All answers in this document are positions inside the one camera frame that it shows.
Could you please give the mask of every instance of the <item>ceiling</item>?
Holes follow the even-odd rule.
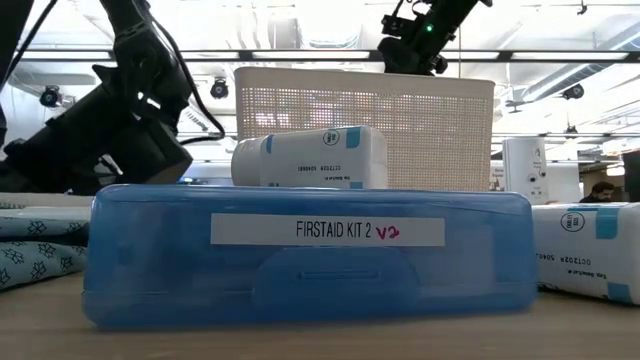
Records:
[[[152,0],[152,11],[182,50],[229,49],[375,49],[382,38],[380,20],[396,6],[390,0]],[[29,30],[48,0],[36,0]],[[580,0],[494,0],[492,8],[477,6],[447,49],[637,51],[640,49],[640,1],[585,0],[588,10],[578,15]],[[404,6],[410,17],[410,7]],[[98,0],[61,0],[45,21],[31,49],[106,49],[113,31]],[[80,97],[97,83],[92,62],[42,62],[26,56],[14,82],[39,87],[55,81],[66,95]],[[565,53],[566,59],[580,54]],[[230,133],[236,130],[233,70],[247,63],[190,63],[206,106]],[[380,63],[268,63],[248,65],[296,68],[334,68],[383,71]],[[605,69],[588,64],[452,63],[443,76],[488,79],[496,83],[494,133],[562,133],[568,125],[580,133],[640,130],[640,63],[615,64]],[[230,96],[215,100],[209,89],[216,77],[226,77]],[[580,83],[579,100],[557,97]],[[535,102],[514,112],[507,101]],[[187,117],[180,129],[193,136],[201,126]],[[496,135],[492,150],[501,150]],[[635,139],[581,137],[567,141],[548,138],[552,159],[601,158],[621,148],[636,147]]]

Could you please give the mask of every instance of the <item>camera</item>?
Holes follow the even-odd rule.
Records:
[[[47,85],[40,95],[40,104],[48,108],[56,108],[62,103],[60,87],[57,85]]]
[[[229,96],[229,86],[225,78],[216,78],[210,91],[214,99],[224,99]]]
[[[565,100],[580,99],[583,96],[584,88],[580,84],[574,85],[562,92],[562,97]]]

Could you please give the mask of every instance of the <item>black cable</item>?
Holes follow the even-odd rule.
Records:
[[[196,83],[193,81],[191,72],[189,71],[189,68],[187,67],[187,63],[184,61],[184,58],[180,53],[180,48],[178,47],[178,44],[175,42],[171,34],[169,34],[167,29],[165,29],[164,26],[162,26],[162,24],[160,24],[158,20],[156,20],[156,18],[151,14],[151,12],[149,12],[149,16],[151,17],[151,20],[156,24],[156,26],[160,29],[160,31],[162,31],[162,34],[164,34],[164,36],[167,38],[167,40],[169,41],[169,44],[171,44],[171,47],[173,48],[173,52],[176,54],[176,57],[178,58],[178,64],[180,64],[180,67],[182,68],[182,71],[184,72],[185,77],[187,78],[187,82],[189,83],[189,87],[191,88],[191,91],[193,91],[193,97],[196,99],[198,108],[200,109],[200,111],[202,111],[202,114],[207,118],[207,120],[211,121],[213,126],[215,126],[216,129],[218,129],[218,132],[220,133],[219,136],[212,137],[212,138],[215,140],[224,139],[224,137],[226,136],[226,132],[224,131],[224,128],[218,122],[218,120],[216,120],[213,117],[213,115],[211,115],[209,110],[207,110],[206,106],[204,106],[204,102],[202,102],[202,98],[200,97],[200,93],[198,91],[198,87],[196,86]]]
[[[189,145],[189,144],[195,144],[195,143],[198,143],[198,142],[218,141],[218,140],[220,140],[220,139],[218,139],[217,137],[214,137],[214,136],[199,136],[199,137],[196,137],[196,138],[182,140],[182,141],[180,141],[180,145],[185,146],[185,145]]]
[[[47,5],[47,7],[45,7],[44,10],[42,11],[42,14],[40,14],[40,17],[38,18],[36,23],[33,25],[33,28],[31,29],[31,31],[27,35],[27,38],[22,43],[22,46],[20,46],[20,49],[18,50],[18,53],[13,58],[13,60],[11,60],[11,64],[9,65],[9,70],[7,70],[7,75],[5,77],[6,79],[9,79],[9,77],[11,76],[11,73],[13,73],[13,70],[15,70],[16,66],[18,66],[18,63],[20,62],[20,60],[24,56],[24,53],[27,51],[27,48],[29,47],[29,45],[33,41],[33,38],[36,37],[36,34],[38,33],[38,30],[40,30],[40,26],[42,26],[42,23],[47,18],[47,16],[49,16],[49,13],[51,12],[51,10],[53,10],[53,7],[56,6],[57,2],[58,2],[58,0],[51,0],[49,2],[49,4]]]

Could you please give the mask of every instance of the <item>blue plastic box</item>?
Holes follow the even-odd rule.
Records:
[[[93,205],[84,311],[191,327],[520,310],[532,229],[509,193],[112,186]]]

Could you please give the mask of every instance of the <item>patterned fabric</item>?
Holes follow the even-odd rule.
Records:
[[[0,291],[82,271],[86,263],[85,251],[83,246],[49,242],[0,242]]]

